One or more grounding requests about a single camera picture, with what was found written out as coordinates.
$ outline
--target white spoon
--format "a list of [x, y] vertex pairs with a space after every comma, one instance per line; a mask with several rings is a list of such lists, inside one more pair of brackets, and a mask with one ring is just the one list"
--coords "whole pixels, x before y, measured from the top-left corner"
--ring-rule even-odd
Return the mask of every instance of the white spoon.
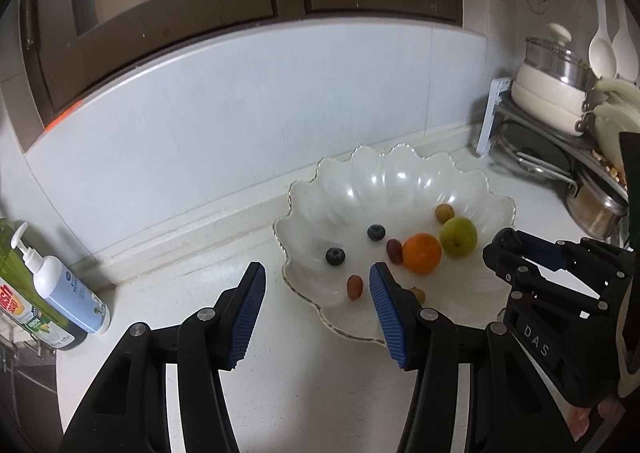
[[620, 30], [613, 38], [613, 51], [618, 62], [618, 74], [627, 81], [636, 81], [638, 78], [638, 52], [629, 35], [629, 27], [626, 23], [626, 8], [623, 0], [616, 0], [618, 8], [618, 22]]
[[607, 5], [604, 0], [596, 0], [596, 5], [598, 31], [589, 45], [589, 64], [597, 78], [613, 79], [618, 73], [618, 64], [607, 31]]

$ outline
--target green fruit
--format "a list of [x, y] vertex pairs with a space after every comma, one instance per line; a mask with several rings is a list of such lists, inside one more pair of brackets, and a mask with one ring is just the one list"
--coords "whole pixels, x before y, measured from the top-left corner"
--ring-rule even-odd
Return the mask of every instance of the green fruit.
[[478, 245], [476, 226], [464, 216], [454, 216], [440, 230], [440, 245], [453, 258], [470, 255]]

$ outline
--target soap bottle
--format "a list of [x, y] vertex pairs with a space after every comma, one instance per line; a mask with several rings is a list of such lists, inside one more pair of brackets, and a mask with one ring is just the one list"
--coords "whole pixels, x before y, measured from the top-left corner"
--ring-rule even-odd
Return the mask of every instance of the soap bottle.
[[21, 238], [27, 225], [25, 222], [15, 231], [11, 247], [21, 250], [24, 264], [33, 273], [36, 292], [82, 330], [102, 334], [111, 322], [107, 305], [58, 258], [43, 258], [35, 249], [25, 246]]
[[15, 228], [0, 218], [0, 308], [20, 327], [52, 348], [70, 350], [86, 332], [49, 306], [36, 292], [33, 276], [11, 248]]

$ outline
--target metal pin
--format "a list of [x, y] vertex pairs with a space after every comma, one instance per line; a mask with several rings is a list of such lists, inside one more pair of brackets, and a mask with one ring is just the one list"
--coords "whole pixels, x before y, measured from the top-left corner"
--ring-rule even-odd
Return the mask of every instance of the metal pin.
[[146, 332], [146, 326], [144, 323], [133, 323], [129, 327], [129, 334], [137, 338]]
[[216, 311], [212, 308], [201, 308], [198, 311], [198, 319], [200, 321], [209, 321], [210, 319], [213, 319], [216, 315]]
[[420, 317], [427, 321], [436, 321], [438, 319], [438, 311], [433, 308], [423, 308], [420, 310]]
[[489, 325], [489, 330], [496, 334], [497, 336], [503, 336], [507, 333], [507, 327], [504, 326], [504, 323], [500, 323], [499, 321], [494, 321]]

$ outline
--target white countertop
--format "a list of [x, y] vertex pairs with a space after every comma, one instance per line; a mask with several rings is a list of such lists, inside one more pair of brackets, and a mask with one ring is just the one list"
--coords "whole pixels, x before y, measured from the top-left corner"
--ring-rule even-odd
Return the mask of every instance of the white countertop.
[[[490, 158], [477, 159], [470, 149], [457, 150], [453, 156], [462, 170], [483, 168], [495, 194], [514, 198], [517, 229], [551, 241], [577, 241], [584, 236], [556, 189], [516, 178]], [[283, 214], [274, 211], [273, 219]], [[87, 337], [74, 350], [58, 353], [63, 427], [129, 325], [138, 321], [151, 328], [179, 324], [198, 309], [213, 305], [222, 290], [236, 286], [250, 261], [260, 261], [266, 269], [266, 295], [245, 359], [233, 372], [220, 373], [240, 451], [395, 451], [415, 372], [398, 369], [383, 347], [349, 341], [322, 325], [316, 310], [283, 282], [280, 270], [285, 256], [271, 226], [200, 253], [188, 263], [175, 263], [102, 292], [112, 308], [110, 328], [104, 335]], [[569, 273], [548, 273], [547, 277], [590, 293]], [[184, 443], [175, 366], [168, 367], [167, 379], [172, 451], [180, 453]], [[466, 394], [460, 394], [459, 400], [465, 399]], [[452, 451], [462, 451], [464, 440], [466, 414], [457, 417], [460, 426]]]

